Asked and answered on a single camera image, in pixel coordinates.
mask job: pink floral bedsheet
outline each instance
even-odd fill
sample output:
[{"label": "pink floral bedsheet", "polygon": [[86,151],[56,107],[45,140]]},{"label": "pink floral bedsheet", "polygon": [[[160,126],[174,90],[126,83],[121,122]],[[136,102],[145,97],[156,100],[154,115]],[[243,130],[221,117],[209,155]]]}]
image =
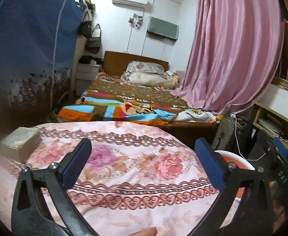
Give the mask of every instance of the pink floral bedsheet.
[{"label": "pink floral bedsheet", "polygon": [[[187,235],[217,197],[195,152],[157,127],[113,121],[37,127],[42,142],[27,161],[32,169],[59,162],[84,137],[92,141],[92,155],[68,194],[100,235],[127,236],[150,227],[158,236]],[[0,157],[0,219],[8,228],[22,167]],[[43,192],[63,225],[48,191]],[[236,209],[234,203],[223,225]]]}]

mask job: dark fabric bag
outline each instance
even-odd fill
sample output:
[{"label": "dark fabric bag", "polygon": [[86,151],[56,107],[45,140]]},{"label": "dark fabric bag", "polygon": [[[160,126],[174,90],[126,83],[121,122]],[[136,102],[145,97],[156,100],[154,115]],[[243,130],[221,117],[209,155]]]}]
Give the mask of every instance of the dark fabric bag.
[{"label": "dark fabric bag", "polygon": [[102,42],[102,30],[100,28],[100,25],[97,24],[93,29],[91,38],[89,38],[86,42],[85,50],[93,54],[96,54],[100,50],[101,42]]},{"label": "dark fabric bag", "polygon": [[87,11],[83,18],[83,22],[78,27],[77,33],[87,39],[90,38],[93,32],[91,24],[90,11]]}]

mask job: blue gripper pad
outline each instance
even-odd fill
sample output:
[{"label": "blue gripper pad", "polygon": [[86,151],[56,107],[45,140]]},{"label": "blue gripper pad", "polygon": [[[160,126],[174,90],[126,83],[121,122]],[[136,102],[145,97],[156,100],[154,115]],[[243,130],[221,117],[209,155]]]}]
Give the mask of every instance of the blue gripper pad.
[{"label": "blue gripper pad", "polygon": [[224,174],[227,167],[223,157],[219,153],[215,153],[204,138],[196,140],[195,153],[211,181],[212,186],[220,191],[224,190]]},{"label": "blue gripper pad", "polygon": [[62,175],[62,190],[66,191],[75,185],[78,176],[82,172],[88,158],[91,155],[91,141],[82,139],[75,149],[68,153],[60,162],[60,172]]},{"label": "blue gripper pad", "polygon": [[273,138],[273,143],[277,147],[279,153],[283,156],[283,158],[287,159],[288,156],[288,151],[286,148],[283,146],[282,142],[279,140],[279,138],[275,137]]}]

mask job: pink curtain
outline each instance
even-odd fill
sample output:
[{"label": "pink curtain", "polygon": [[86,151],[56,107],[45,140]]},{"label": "pink curtain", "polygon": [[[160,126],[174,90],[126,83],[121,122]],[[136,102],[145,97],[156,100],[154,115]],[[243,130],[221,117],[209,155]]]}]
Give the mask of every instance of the pink curtain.
[{"label": "pink curtain", "polygon": [[198,0],[188,67],[172,94],[217,113],[248,108],[275,74],[282,36],[278,0]]}]

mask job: blanket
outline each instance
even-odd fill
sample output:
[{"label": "blanket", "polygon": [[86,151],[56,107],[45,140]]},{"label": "blanket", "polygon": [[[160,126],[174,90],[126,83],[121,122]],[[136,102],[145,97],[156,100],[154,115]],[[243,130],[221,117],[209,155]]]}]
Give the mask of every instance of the blanket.
[{"label": "blanket", "polygon": [[[129,121],[160,126],[178,118],[215,123],[217,115],[191,109],[170,89],[131,85],[105,73],[97,75],[74,105],[63,107],[58,116],[66,121]],[[193,116],[179,116],[187,112]]]},{"label": "blanket", "polygon": [[[204,217],[218,191],[195,152],[157,127],[129,122],[49,123],[26,164],[32,169],[60,162],[84,137],[92,154],[67,194],[100,235],[126,236],[156,227],[157,236],[187,235]],[[0,219],[11,228],[11,207],[23,164],[0,157]],[[56,223],[63,225],[47,189]],[[235,202],[223,223],[237,210]]]}]

